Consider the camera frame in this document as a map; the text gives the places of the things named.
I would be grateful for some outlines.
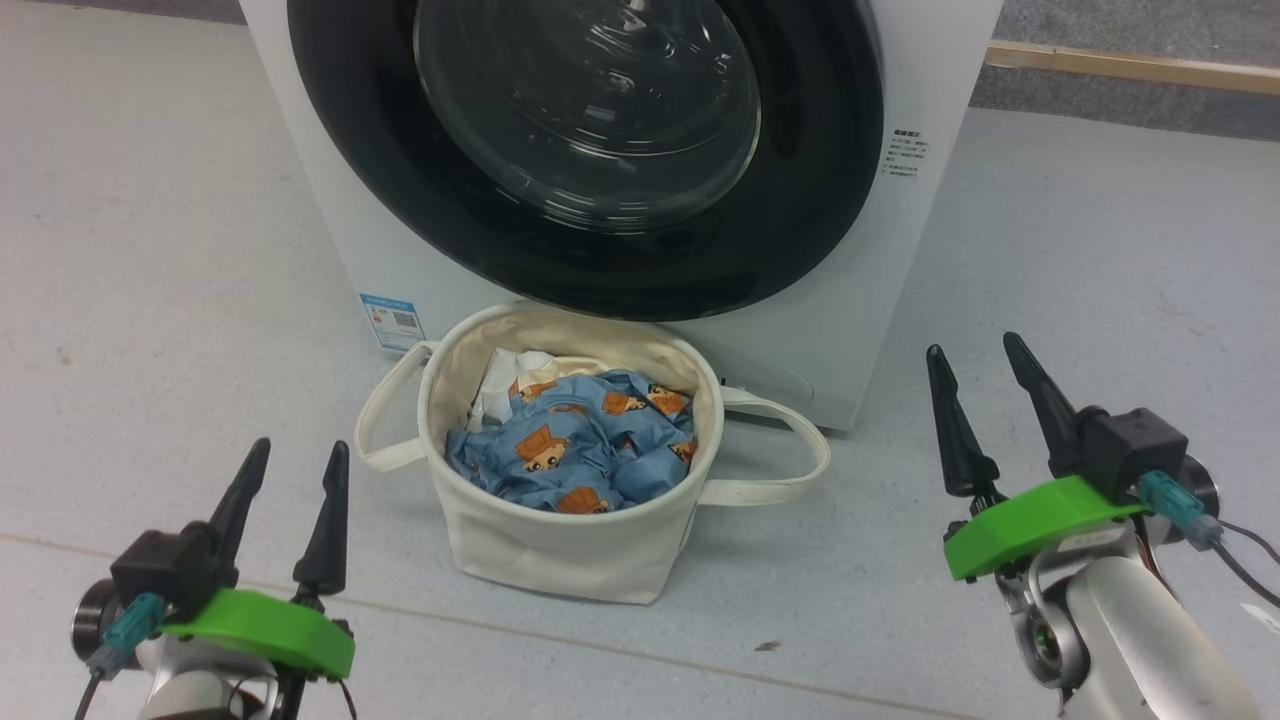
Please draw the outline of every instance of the blue label sticker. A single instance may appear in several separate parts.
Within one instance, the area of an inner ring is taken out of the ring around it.
[[[384,348],[404,352],[426,340],[412,302],[365,293],[360,293],[360,301],[365,304],[365,314],[374,327],[374,336]]]

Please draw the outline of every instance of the floor seam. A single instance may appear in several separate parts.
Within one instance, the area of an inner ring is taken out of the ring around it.
[[[70,553],[76,553],[76,555],[86,555],[86,556],[90,556],[90,557],[100,557],[100,559],[104,559],[104,560],[115,560],[115,557],[116,557],[115,553],[110,553],[110,552],[102,552],[102,551],[97,551],[97,550],[90,550],[90,548],[84,548],[84,547],[77,547],[77,546],[73,546],[73,544],[59,543],[59,542],[52,542],[52,541],[45,541],[45,539],[40,539],[40,538],[28,538],[28,537],[23,537],[23,536],[14,536],[14,534],[5,533],[5,532],[0,532],[0,539],[14,542],[14,543],[19,543],[19,544],[28,544],[28,546],[35,546],[35,547],[42,547],[42,548],[46,548],[46,550],[56,550],[56,551],[70,552]],[[292,587],[276,585],[276,584],[273,584],[273,583],[262,583],[262,582],[251,580],[251,579],[246,579],[246,578],[241,578],[241,584],[242,585],[247,585],[247,587],[252,587],[252,588],[259,588],[259,589],[275,591],[275,592],[280,592],[280,593],[284,593],[284,594],[291,594],[294,591],[294,588],[292,588]],[[390,614],[394,614],[394,615],[404,615],[404,616],[410,616],[410,618],[421,618],[421,619],[425,619],[425,620],[435,620],[435,621],[449,623],[449,624],[454,624],[454,625],[465,625],[465,626],[475,628],[475,629],[480,629],[480,630],[489,630],[489,632],[495,632],[495,633],[507,633],[507,634],[520,635],[520,637],[525,637],[525,638],[530,638],[530,639],[538,639],[538,641],[552,642],[552,643],[558,643],[558,644],[567,644],[567,646],[572,646],[572,647],[580,647],[580,648],[585,648],[585,650],[594,650],[594,651],[599,651],[599,652],[608,652],[608,653],[612,653],[612,655],[620,655],[620,656],[623,656],[623,657],[632,657],[632,659],[636,659],[636,660],[646,660],[646,661],[652,661],[652,662],[663,662],[663,664],[667,664],[667,665],[675,665],[675,666],[678,666],[678,667],[686,667],[689,670],[699,670],[701,673],[712,673],[712,674],[716,674],[716,675],[722,675],[722,676],[728,676],[728,678],[737,678],[740,680],[749,680],[749,682],[755,682],[755,683],[764,683],[764,684],[768,684],[768,685],[776,685],[776,687],[788,688],[788,689],[794,689],[794,691],[815,693],[815,694],[822,694],[822,696],[827,696],[827,697],[835,697],[835,698],[840,698],[840,700],[850,700],[850,701],[854,701],[854,702],[861,702],[861,703],[867,703],[867,705],[878,705],[881,707],[891,707],[891,708],[895,708],[895,710],[905,710],[905,711],[909,711],[909,712],[918,712],[918,714],[922,714],[922,715],[931,715],[933,717],[945,717],[947,720],[982,720],[980,717],[978,717],[975,715],[964,715],[964,714],[960,714],[960,712],[951,712],[951,711],[947,711],[947,710],[938,710],[938,708],[934,708],[934,707],[924,707],[924,706],[911,705],[911,703],[908,703],[908,702],[899,702],[899,701],[893,701],[893,700],[884,700],[884,698],[879,698],[879,697],[874,697],[874,696],[865,696],[865,694],[860,694],[860,693],[852,693],[852,692],[846,692],[846,691],[837,691],[837,689],[832,689],[832,688],[823,688],[823,687],[819,687],[819,685],[809,685],[809,684],[805,684],[805,683],[796,683],[796,682],[792,682],[792,680],[783,680],[783,679],[778,679],[778,678],[769,678],[769,676],[765,676],[765,675],[756,675],[756,674],[753,674],[753,673],[741,673],[741,671],[737,671],[737,670],[728,670],[728,669],[724,669],[724,667],[716,667],[716,666],[712,666],[712,665],[703,665],[703,664],[692,662],[692,661],[689,661],[689,660],[680,660],[678,657],[667,657],[667,656],[662,656],[662,655],[653,655],[653,653],[640,652],[640,651],[635,651],[635,650],[626,650],[626,648],[620,648],[620,647],[613,647],[613,646],[607,646],[607,644],[599,644],[599,643],[593,643],[593,642],[577,641],[577,639],[573,639],[573,638],[564,638],[564,637],[559,637],[559,635],[552,635],[552,634],[548,634],[548,633],[539,633],[536,630],[525,630],[525,629],[520,629],[520,628],[509,628],[509,626],[506,626],[506,625],[497,625],[497,624],[493,624],[493,623],[485,623],[484,620],[474,620],[474,619],[470,619],[470,618],[458,618],[458,616],[454,616],[454,615],[445,615],[445,614],[442,614],[442,612],[431,612],[429,610],[415,610],[415,609],[411,609],[411,607],[399,607],[397,605],[388,605],[388,603],[376,602],[376,601],[371,601],[371,600],[360,600],[360,598],[338,596],[338,597],[325,598],[325,603],[326,605],[348,605],[348,606],[353,606],[353,607],[364,607],[364,609],[367,609],[367,610],[376,610],[376,611],[380,611],[380,612],[390,612]]]

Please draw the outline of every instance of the washing machine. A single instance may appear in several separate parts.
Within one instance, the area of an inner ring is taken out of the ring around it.
[[[1001,0],[242,0],[372,342],[516,297],[852,425]]]

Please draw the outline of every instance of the washing machine door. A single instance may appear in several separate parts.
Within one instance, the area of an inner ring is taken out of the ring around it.
[[[334,143],[479,275],[584,313],[765,299],[845,237],[883,124],[852,0],[288,0]]]

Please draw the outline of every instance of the basket handle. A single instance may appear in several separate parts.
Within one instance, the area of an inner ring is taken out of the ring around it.
[[[785,405],[756,397],[745,389],[723,387],[721,395],[724,398],[724,407],[751,407],[753,413],[769,415],[786,423],[809,446],[814,468],[805,475],[781,480],[707,480],[703,484],[703,495],[698,498],[698,505],[724,507],[776,505],[786,502],[817,484],[817,480],[827,470],[827,465],[831,464],[831,446],[827,445],[827,438],[822,437],[813,423]]]
[[[439,345],[425,341],[410,347],[399,363],[396,363],[396,366],[378,383],[372,395],[365,401],[360,416],[356,418],[356,455],[374,470],[389,473],[426,457],[426,448],[422,447],[422,441],[416,437],[379,450],[370,450],[369,446],[374,442],[374,432],[381,423],[387,406],[404,387],[404,383],[417,373],[419,368],[431,357]]]

